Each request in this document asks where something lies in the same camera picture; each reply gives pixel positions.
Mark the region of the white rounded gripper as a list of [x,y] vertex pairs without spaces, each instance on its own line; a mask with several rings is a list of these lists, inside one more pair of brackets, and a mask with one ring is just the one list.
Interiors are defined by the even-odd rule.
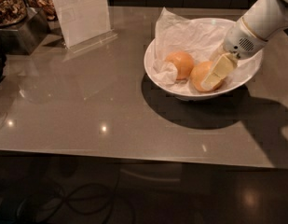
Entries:
[[267,40],[258,35],[246,19],[241,17],[227,31],[223,44],[211,54],[210,60],[214,62],[200,86],[205,91],[215,90],[237,68],[238,59],[253,57],[266,43]]

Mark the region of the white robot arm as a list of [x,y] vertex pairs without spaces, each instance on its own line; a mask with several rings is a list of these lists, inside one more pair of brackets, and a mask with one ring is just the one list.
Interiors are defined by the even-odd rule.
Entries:
[[213,52],[213,64],[200,82],[213,90],[234,69],[239,60],[249,59],[276,33],[288,28],[288,0],[257,0],[228,30],[222,44]]

